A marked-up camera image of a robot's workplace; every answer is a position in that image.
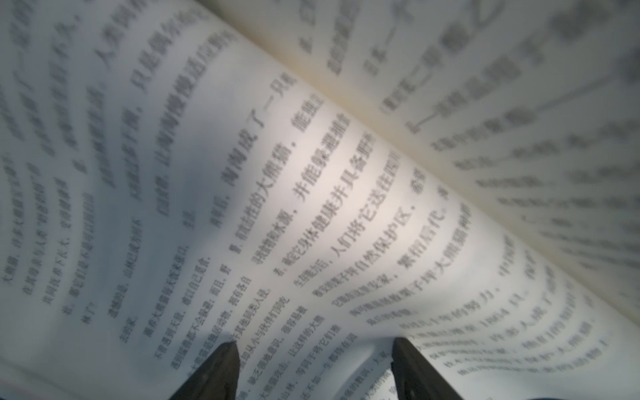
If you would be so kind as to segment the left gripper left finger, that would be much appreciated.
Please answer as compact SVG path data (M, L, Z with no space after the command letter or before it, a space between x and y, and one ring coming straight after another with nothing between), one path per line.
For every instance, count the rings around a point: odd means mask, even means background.
M169 399L234 400L239 373L237 344L222 343Z

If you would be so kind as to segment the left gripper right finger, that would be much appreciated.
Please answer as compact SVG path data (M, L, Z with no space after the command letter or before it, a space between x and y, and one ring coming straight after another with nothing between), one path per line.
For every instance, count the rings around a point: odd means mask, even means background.
M463 399L406 338L393 340L391 370L399 400Z

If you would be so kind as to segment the magazine book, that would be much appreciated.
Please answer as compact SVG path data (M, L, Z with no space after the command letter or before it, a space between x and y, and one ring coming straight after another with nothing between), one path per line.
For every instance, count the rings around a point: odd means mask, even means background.
M639 396L636 1L4 1L1 396Z

